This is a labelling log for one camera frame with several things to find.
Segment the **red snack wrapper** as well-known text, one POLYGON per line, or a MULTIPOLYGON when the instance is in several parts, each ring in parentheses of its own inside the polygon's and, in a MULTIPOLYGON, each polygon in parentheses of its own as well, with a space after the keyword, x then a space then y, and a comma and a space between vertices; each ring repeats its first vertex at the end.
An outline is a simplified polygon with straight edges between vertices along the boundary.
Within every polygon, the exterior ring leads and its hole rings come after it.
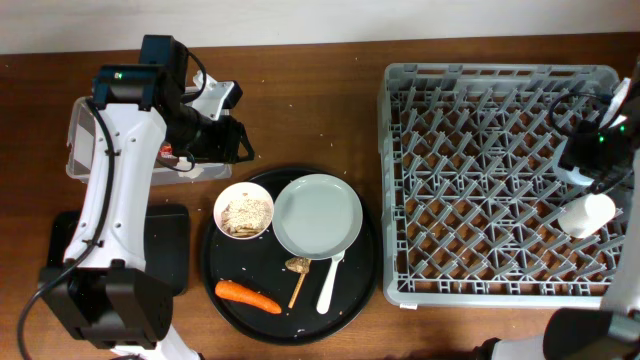
POLYGON ((162 144, 158 156, 162 159, 172 159, 174 157, 172 146, 170 144, 162 144))

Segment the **white cup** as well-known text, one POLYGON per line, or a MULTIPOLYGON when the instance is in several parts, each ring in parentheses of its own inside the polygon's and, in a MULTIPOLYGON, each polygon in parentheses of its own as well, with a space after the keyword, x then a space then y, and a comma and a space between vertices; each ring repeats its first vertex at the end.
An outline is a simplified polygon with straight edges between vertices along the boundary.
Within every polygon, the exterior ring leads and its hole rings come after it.
POLYGON ((575 238, 586 238, 614 218, 614 201, 606 194, 587 194, 564 206, 557 221, 560 228, 575 238))

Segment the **pink bowl with food scraps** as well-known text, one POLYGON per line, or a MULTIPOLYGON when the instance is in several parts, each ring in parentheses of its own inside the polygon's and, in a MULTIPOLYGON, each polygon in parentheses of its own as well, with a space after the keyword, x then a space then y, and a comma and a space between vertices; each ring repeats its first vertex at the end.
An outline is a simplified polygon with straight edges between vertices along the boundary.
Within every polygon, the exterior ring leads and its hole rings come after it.
POLYGON ((270 226, 274 201, 270 193, 253 182, 225 188, 217 197, 213 219, 217 228, 232 239, 259 238, 270 226))

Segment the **grey plate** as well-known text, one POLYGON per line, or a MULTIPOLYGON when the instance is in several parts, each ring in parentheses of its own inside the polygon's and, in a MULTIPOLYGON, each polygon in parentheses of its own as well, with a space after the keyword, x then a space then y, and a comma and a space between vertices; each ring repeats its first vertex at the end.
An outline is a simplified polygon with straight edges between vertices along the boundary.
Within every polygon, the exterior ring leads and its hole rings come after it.
POLYGON ((291 181, 277 195, 272 228, 289 253, 324 260, 355 242, 363 218, 350 185, 332 175, 311 174, 291 181))

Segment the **wooden chopstick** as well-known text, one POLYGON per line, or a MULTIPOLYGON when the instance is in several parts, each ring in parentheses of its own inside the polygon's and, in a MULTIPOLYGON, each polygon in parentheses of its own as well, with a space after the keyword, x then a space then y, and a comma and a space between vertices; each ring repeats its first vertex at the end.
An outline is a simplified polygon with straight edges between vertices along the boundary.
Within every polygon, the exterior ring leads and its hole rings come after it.
POLYGON ((289 300, 289 303, 288 303, 288 308, 289 309, 293 309, 293 307, 295 306, 296 300, 297 300, 297 298, 299 296, 299 292, 300 292, 301 287, 302 287, 302 285, 304 283, 306 275, 307 275, 307 273, 300 273, 299 274, 298 281, 296 283, 296 286, 294 288, 294 291, 293 291, 293 293, 291 295, 291 298, 289 300))

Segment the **white tissue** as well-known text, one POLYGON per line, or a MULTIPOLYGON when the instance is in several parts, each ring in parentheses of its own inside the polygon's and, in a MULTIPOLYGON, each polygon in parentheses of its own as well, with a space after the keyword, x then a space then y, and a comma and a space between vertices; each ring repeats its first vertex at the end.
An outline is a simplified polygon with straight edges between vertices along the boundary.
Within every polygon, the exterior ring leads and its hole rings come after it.
POLYGON ((189 172, 185 173, 185 176, 190 178, 190 179, 195 179, 195 178, 198 178, 202 174, 203 171, 204 171, 204 169, 202 168, 201 165, 195 165, 192 170, 190 170, 189 172))

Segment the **blue cup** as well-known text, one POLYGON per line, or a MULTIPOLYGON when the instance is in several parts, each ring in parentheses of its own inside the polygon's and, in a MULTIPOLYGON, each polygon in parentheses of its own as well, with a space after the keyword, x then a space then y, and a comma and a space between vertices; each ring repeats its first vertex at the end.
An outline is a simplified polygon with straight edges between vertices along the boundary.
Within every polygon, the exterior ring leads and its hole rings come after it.
POLYGON ((594 180, 587 176, 582 175, 579 172, 578 167, 574 167, 572 170, 566 170, 560 166, 560 159, 564 153, 565 147, 567 145, 567 139, 563 140, 558 147, 554 150, 554 153, 551 157, 551 165, 554 174, 556 177, 568 184, 577 185, 577 186, 590 186, 594 180))

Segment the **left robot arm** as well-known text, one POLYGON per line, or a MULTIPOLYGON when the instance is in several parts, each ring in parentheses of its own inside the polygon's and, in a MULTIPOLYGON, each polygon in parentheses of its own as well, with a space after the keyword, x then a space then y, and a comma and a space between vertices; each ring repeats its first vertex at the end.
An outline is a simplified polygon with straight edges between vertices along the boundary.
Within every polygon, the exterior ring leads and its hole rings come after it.
POLYGON ((146 209, 162 145, 194 165, 255 155, 231 115, 241 88, 200 70, 188 91, 194 61, 174 37, 147 35, 136 63, 101 67, 85 101, 95 141, 83 208, 60 266, 39 276, 37 297, 73 338, 124 358, 196 357, 173 327, 171 287, 146 272, 146 209))

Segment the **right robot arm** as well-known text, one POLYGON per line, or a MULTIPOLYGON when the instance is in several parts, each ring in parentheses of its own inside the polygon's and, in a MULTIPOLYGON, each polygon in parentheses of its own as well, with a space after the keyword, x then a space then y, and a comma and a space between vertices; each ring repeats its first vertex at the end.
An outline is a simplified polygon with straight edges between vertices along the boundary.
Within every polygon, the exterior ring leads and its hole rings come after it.
MULTIPOLYGON (((639 76, 599 96, 604 115, 567 133, 552 157, 556 176, 585 185, 587 195, 571 201, 558 223, 578 237, 609 220, 609 190, 639 176, 639 76)), ((628 226, 617 270, 596 310, 561 308, 545 332, 523 340, 492 338, 476 347, 474 359, 636 359, 639 356, 639 196, 631 197, 628 226)))

